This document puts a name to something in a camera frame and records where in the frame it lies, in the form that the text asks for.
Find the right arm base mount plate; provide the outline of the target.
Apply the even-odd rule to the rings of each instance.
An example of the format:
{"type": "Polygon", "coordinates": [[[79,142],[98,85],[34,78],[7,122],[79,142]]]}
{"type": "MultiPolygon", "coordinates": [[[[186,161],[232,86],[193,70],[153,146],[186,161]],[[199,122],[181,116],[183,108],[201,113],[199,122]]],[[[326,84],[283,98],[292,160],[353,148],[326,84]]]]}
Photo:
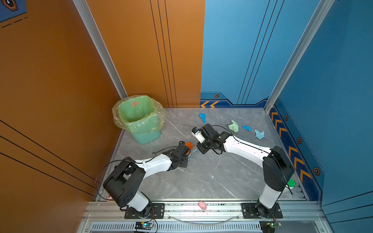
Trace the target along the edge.
{"type": "Polygon", "coordinates": [[[282,211],[278,202],[271,209],[268,209],[260,203],[242,203],[241,211],[245,219],[254,218],[283,218],[282,211]]]}

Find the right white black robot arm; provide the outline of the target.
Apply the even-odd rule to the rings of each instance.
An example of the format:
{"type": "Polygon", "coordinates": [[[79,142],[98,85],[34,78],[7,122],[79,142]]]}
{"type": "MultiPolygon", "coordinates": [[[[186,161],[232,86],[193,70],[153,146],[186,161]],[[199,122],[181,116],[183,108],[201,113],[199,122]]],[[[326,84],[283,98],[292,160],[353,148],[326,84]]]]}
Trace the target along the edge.
{"type": "Polygon", "coordinates": [[[281,194],[290,189],[288,183],[295,169],[285,151],[275,146],[262,147],[238,139],[225,129],[218,133],[212,125],[206,124],[201,128],[193,128],[192,133],[198,140],[197,148],[205,154],[209,150],[221,153],[236,154],[258,164],[263,168],[265,186],[256,204],[242,204],[245,218],[282,218],[278,203],[281,194]]]}

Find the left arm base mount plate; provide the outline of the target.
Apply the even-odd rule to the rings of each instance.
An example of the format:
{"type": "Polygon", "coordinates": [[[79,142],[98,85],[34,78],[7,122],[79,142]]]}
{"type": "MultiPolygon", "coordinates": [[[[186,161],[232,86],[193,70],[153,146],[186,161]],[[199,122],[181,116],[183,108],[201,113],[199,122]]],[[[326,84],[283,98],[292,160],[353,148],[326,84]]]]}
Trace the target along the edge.
{"type": "Polygon", "coordinates": [[[125,219],[163,219],[165,213],[164,203],[149,203],[144,210],[137,211],[133,207],[128,207],[125,211],[125,219]]]}

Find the grey-blue plastic dustpan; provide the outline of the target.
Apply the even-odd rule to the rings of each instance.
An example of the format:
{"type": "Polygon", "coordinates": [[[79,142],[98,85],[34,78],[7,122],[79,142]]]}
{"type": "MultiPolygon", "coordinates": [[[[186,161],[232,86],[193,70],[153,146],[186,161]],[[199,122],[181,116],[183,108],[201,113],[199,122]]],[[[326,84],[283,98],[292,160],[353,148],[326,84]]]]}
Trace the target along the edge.
{"type": "Polygon", "coordinates": [[[186,155],[186,158],[191,159],[197,149],[195,147],[191,146],[191,145],[188,148],[189,148],[189,152],[186,155]]]}

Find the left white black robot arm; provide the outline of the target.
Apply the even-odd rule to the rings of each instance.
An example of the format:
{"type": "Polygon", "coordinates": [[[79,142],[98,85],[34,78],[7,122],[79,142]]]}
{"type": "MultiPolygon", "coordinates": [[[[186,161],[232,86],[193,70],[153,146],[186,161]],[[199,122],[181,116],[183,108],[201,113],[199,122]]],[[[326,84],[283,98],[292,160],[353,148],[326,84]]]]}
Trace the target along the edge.
{"type": "Polygon", "coordinates": [[[103,183],[103,188],[120,207],[130,207],[142,215],[151,212],[152,202],[139,191],[142,181],[160,172],[187,167],[191,149],[180,141],[176,147],[169,147],[154,153],[154,157],[133,160],[126,157],[115,166],[103,183]]]}

